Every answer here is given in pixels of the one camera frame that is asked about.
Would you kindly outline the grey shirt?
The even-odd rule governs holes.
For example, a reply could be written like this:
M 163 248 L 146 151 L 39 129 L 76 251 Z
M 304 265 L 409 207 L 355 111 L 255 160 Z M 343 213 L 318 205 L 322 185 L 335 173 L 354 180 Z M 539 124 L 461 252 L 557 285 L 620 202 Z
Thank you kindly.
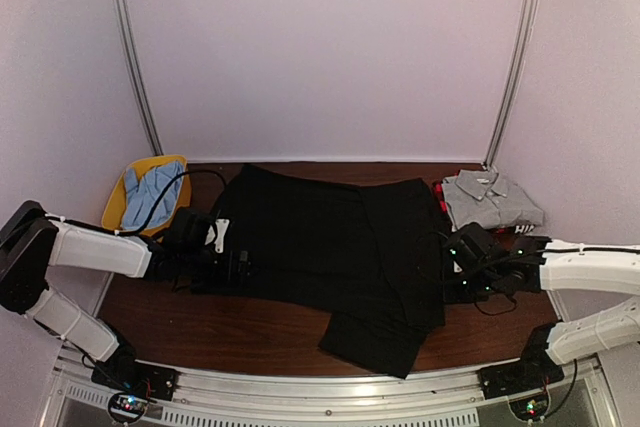
M 495 171 L 460 170 L 441 183 L 454 230 L 478 223 L 484 229 L 544 224 L 545 214 L 522 187 Z

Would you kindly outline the black long sleeve shirt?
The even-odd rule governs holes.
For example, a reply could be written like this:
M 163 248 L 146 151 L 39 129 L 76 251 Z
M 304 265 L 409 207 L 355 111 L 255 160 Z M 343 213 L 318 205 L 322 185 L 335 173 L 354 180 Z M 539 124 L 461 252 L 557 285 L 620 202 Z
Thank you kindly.
M 198 293 L 326 311 L 322 350 L 397 378 L 445 322 L 441 225 L 419 179 L 359 187 L 246 165 L 213 212 L 231 221 L 227 245 L 249 253 L 253 272 L 244 287 Z

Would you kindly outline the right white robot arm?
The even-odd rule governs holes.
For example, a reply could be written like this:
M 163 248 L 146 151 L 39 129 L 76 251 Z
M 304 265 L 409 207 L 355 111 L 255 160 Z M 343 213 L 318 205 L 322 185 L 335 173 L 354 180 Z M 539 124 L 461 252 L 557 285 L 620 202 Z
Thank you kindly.
M 639 341 L 639 248 L 571 243 L 545 236 L 520 236 L 509 249 L 483 230 L 452 234 L 443 243 L 452 263 L 442 284 L 469 293 L 478 287 L 510 299 L 518 292 L 561 290 L 624 294 L 624 302 L 577 320 L 540 330 L 513 366 L 519 387 L 535 387 L 551 371 Z

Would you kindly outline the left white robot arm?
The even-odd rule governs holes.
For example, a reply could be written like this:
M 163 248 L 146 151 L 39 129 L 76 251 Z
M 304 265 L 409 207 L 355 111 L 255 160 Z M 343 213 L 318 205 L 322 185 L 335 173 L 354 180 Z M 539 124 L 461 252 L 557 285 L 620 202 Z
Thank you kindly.
M 206 292 L 241 288 L 251 276 L 249 254 L 226 242 L 231 223 L 188 207 L 169 225 L 108 231 L 56 217 L 27 201 L 1 229 L 1 306 L 44 326 L 96 363 L 123 391 L 137 389 L 144 371 L 127 341 L 103 321 L 55 289 L 46 279 L 52 266 L 109 272 L 158 281 L 190 279 Z

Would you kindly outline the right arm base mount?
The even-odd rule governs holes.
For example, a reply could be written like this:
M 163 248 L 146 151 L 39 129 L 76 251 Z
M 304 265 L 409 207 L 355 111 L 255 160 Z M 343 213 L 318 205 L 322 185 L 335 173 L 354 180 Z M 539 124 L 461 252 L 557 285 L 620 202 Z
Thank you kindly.
M 479 370 L 486 400 L 509 398 L 511 413 L 520 421 L 541 422 L 552 412 L 549 387 L 565 378 L 564 370 L 546 353 L 555 323 L 533 329 L 518 360 Z

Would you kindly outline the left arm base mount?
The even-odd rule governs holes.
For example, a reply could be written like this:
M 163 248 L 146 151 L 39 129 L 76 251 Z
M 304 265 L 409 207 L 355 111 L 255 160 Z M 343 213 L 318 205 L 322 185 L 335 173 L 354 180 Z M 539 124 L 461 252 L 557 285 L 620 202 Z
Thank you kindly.
M 178 372 L 137 359 L 135 348 L 118 332 L 115 352 L 99 361 L 75 345 L 82 363 L 92 370 L 91 381 L 114 389 L 107 401 L 107 414 L 118 426 L 131 426 L 142 419 L 149 407 L 174 397 Z

